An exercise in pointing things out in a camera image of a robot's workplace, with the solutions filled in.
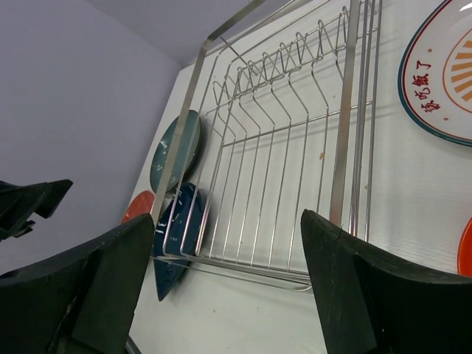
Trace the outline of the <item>teal round plate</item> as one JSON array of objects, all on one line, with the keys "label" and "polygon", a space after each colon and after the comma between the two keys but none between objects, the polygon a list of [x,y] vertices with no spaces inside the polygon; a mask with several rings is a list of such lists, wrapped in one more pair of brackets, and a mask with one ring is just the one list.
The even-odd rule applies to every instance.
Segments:
[{"label": "teal round plate", "polygon": [[[159,141],[150,166],[150,185],[156,192],[162,177],[168,150],[170,148],[178,118],[170,124]],[[182,174],[186,174],[195,159],[201,140],[201,120],[197,111],[189,110],[184,131],[179,142],[178,152],[174,161],[167,192],[174,188]]]}]

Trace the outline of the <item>dark blue leaf dish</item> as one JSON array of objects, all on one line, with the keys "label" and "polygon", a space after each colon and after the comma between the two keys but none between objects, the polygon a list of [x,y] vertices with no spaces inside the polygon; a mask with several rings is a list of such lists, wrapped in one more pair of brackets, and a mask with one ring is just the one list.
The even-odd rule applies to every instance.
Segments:
[{"label": "dark blue leaf dish", "polygon": [[[183,183],[156,225],[153,257],[183,253],[193,256],[203,213],[201,194],[195,190],[194,184]],[[178,259],[169,263],[155,259],[153,264],[157,297],[162,301],[184,275],[190,261]]]}]

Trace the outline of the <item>red and teal floral plate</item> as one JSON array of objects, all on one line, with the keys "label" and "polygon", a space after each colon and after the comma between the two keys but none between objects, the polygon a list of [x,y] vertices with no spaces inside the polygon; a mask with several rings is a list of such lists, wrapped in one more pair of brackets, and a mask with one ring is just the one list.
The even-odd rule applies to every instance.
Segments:
[{"label": "red and teal floral plate", "polygon": [[155,195],[149,190],[140,192],[130,203],[122,217],[121,223],[126,223],[129,220],[145,213],[150,213],[153,207]]}]

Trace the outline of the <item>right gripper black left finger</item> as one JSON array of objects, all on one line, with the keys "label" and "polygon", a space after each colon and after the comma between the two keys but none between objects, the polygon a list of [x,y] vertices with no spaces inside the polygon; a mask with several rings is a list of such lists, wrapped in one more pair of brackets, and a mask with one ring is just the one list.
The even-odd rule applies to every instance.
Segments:
[{"label": "right gripper black left finger", "polygon": [[1,352],[125,352],[153,237],[143,214],[2,274]]}]

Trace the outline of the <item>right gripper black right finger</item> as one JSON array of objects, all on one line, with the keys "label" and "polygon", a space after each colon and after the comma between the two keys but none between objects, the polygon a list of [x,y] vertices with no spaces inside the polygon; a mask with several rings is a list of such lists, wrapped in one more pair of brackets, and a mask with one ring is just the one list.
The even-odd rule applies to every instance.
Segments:
[{"label": "right gripper black right finger", "polygon": [[471,278],[404,260],[309,209],[301,234],[329,353],[471,352]]}]

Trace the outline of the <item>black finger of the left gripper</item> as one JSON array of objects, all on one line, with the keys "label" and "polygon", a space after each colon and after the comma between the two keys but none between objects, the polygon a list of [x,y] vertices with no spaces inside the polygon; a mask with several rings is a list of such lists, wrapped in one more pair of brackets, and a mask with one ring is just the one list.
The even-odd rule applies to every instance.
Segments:
[{"label": "black finger of the left gripper", "polygon": [[31,232],[33,213],[50,218],[72,185],[69,179],[25,186],[1,181],[1,239]]}]

